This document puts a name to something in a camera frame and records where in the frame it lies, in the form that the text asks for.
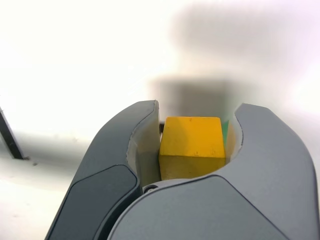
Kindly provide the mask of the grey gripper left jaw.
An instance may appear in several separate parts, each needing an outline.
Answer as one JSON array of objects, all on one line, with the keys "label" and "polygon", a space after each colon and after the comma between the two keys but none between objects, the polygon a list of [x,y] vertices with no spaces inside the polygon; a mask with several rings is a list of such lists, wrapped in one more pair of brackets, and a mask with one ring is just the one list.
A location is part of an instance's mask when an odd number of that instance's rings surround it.
[{"label": "grey gripper left jaw", "polygon": [[115,115],[90,143],[46,238],[105,240],[143,187],[161,180],[159,149],[156,100]]}]

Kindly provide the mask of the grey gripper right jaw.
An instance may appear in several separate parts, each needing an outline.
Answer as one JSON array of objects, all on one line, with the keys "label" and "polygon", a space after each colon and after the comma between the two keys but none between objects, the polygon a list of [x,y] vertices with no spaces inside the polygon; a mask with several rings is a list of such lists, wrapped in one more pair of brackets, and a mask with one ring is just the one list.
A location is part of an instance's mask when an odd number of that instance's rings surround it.
[{"label": "grey gripper right jaw", "polygon": [[230,162],[131,204],[111,240],[316,240],[317,178],[299,136],[266,107],[234,113]]}]

